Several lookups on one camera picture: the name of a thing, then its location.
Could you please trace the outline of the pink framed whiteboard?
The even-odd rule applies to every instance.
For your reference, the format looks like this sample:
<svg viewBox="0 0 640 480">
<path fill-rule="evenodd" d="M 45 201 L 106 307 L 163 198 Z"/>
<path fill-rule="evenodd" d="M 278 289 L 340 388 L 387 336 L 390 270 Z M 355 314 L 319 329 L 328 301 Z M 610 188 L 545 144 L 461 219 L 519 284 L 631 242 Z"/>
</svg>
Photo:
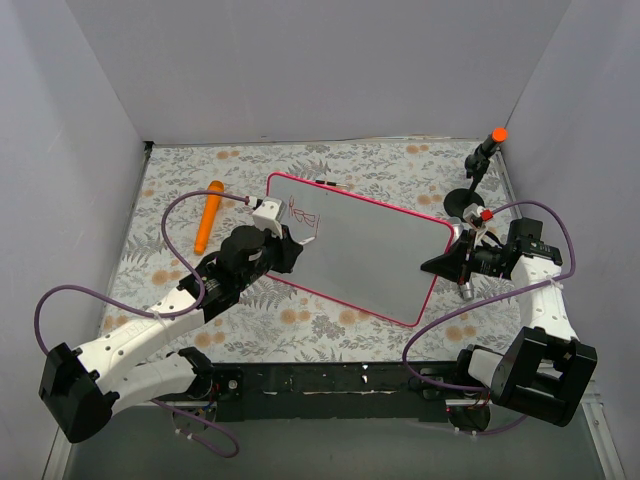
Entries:
<svg viewBox="0 0 640 480">
<path fill-rule="evenodd" d="M 284 204 L 282 224 L 304 245 L 293 272 L 272 279 L 400 325 L 416 326 L 436 278 L 423 262 L 443 254 L 446 221 L 361 195 L 272 173 L 266 193 Z"/>
</svg>

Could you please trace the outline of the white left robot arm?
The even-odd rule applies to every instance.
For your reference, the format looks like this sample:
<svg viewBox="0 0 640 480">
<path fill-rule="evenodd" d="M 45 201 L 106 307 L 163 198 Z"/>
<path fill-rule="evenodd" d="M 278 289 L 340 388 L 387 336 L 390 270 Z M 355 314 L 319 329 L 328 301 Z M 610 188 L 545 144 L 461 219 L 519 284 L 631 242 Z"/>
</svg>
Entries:
<svg viewBox="0 0 640 480">
<path fill-rule="evenodd" d="M 214 385 L 213 366 L 197 349 L 153 363 L 147 357 L 236 305 L 263 275 L 291 273 L 302 251 L 287 228 L 276 236 L 237 227 L 144 316 L 76 348 L 51 348 L 39 396 L 67 440 L 85 441 L 115 414 L 155 397 L 205 398 Z"/>
</svg>

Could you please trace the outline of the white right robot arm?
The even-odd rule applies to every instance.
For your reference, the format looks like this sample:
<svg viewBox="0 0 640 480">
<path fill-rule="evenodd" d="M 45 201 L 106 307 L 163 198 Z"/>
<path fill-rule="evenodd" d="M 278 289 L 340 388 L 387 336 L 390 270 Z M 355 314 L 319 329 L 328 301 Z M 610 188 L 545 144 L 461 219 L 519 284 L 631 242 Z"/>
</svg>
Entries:
<svg viewBox="0 0 640 480">
<path fill-rule="evenodd" d="M 470 345 L 458 355 L 454 389 L 475 397 L 488 389 L 495 404 L 564 427 L 572 419 L 597 365 L 596 350 L 571 326 L 558 281 L 562 258 L 545 244 L 542 222 L 511 222 L 503 246 L 477 242 L 464 230 L 449 250 L 421 269 L 456 284 L 473 274 L 509 280 L 519 293 L 522 327 L 503 354 Z"/>
</svg>

